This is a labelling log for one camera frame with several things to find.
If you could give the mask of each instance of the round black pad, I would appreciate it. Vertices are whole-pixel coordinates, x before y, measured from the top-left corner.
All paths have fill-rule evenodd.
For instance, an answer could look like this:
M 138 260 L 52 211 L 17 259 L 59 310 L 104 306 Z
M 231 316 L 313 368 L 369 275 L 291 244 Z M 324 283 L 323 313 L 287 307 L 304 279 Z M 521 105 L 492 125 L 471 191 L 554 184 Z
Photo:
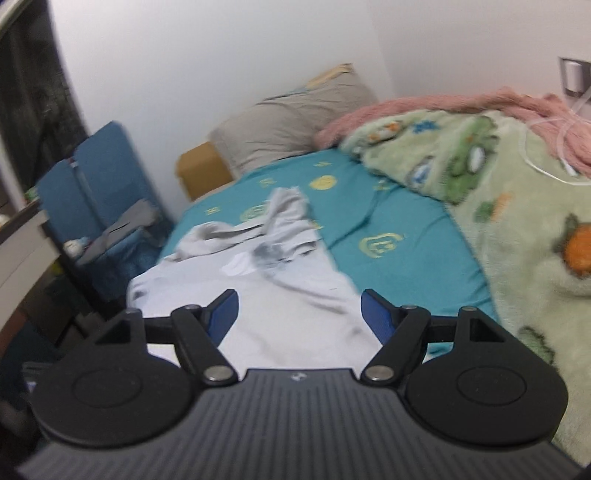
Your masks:
M 457 379 L 460 393 L 481 405 L 508 405 L 519 400 L 525 388 L 523 378 L 508 368 L 472 368 Z
M 411 373 L 410 411 L 439 435 L 474 446 L 550 440 L 567 405 L 564 381 L 493 320 L 474 315 L 483 319 L 460 315 L 450 353 Z
M 192 400 L 189 378 L 136 343 L 83 345 L 48 370 L 31 407 L 51 438 L 113 448 L 155 437 L 175 425 Z

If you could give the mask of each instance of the metal rivet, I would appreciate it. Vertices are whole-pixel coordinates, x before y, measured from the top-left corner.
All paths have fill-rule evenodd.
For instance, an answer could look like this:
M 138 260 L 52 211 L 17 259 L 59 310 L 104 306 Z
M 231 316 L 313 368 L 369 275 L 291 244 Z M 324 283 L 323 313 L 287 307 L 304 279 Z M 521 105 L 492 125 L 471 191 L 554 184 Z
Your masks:
M 212 382 L 224 382 L 232 378 L 234 371 L 225 365 L 214 365 L 205 369 L 203 375 Z
M 373 365 L 365 370 L 365 376 L 372 382 L 381 382 L 393 378 L 394 370 L 385 365 Z

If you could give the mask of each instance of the green blanket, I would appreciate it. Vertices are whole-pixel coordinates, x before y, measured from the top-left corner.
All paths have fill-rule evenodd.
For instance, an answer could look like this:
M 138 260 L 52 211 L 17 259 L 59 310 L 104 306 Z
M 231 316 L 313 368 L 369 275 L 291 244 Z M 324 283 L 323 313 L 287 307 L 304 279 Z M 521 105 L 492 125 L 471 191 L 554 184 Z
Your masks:
M 569 389 L 556 441 L 591 460 L 591 187 L 536 172 L 525 125 L 500 112 L 414 111 L 355 131 L 340 149 L 372 171 L 445 202 L 487 275 L 503 325 Z M 539 167 L 573 181 L 528 132 Z

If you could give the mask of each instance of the pink fluffy blanket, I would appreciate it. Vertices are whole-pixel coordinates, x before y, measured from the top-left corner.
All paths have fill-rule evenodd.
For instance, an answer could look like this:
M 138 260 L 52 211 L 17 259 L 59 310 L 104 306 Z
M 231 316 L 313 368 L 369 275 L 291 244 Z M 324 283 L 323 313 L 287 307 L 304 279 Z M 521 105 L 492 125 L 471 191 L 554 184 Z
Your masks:
M 334 147 L 366 122 L 419 109 L 459 113 L 500 110 L 505 115 L 526 123 L 551 117 L 563 118 L 564 121 L 545 122 L 531 127 L 544 139 L 550 153 L 555 157 L 558 156 L 557 140 L 560 129 L 564 127 L 564 122 L 573 119 L 569 107 L 553 93 L 543 98 L 533 98 L 504 87 L 496 92 L 482 95 L 427 95 L 398 98 L 369 105 L 328 124 L 324 130 L 316 134 L 314 142 L 320 150 Z M 591 176 L 591 124 L 577 122 L 569 129 L 564 139 L 564 154 L 565 159 L 574 168 L 584 175 Z

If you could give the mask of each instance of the white cloth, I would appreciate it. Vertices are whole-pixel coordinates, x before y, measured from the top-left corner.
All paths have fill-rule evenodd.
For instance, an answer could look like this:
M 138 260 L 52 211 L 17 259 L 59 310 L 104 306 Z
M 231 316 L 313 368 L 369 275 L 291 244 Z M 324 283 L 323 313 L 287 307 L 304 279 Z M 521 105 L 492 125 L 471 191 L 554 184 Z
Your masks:
M 161 264 L 138 277 L 136 286 L 144 294 L 131 306 L 141 309 L 145 317 L 167 316 L 183 305 L 207 305 L 234 288 L 239 314 L 219 348 L 241 377 L 248 368 L 353 368 L 359 375 L 381 344 L 363 321 L 359 294 L 350 280 L 333 268 L 323 248 L 306 255 L 305 261 L 343 298 L 346 313 L 315 306 L 306 296 L 268 281 L 245 261 L 255 244 L 250 240 L 212 255 L 210 260 L 218 258 L 217 270 L 211 261 L 203 268 L 207 257 Z M 239 262 L 242 269 L 232 275 L 223 273 L 229 264 Z M 177 363 L 172 346 L 150 346 L 149 350 Z
M 237 226 L 223 222 L 194 226 L 164 261 L 178 262 L 210 255 L 261 235 L 270 245 L 282 245 L 285 258 L 291 260 L 313 249 L 319 239 L 308 220 L 307 210 L 308 202 L 297 187 L 274 189 L 264 215 Z
M 297 189 L 277 189 L 267 215 L 253 223 L 194 227 L 175 257 L 132 280 L 128 305 L 144 317 L 167 316 L 233 288 L 239 314 L 220 350 L 241 377 L 248 368 L 361 373 L 381 344 L 363 321 L 359 294 L 317 240 L 305 199 Z M 177 362 L 172 346 L 149 350 Z

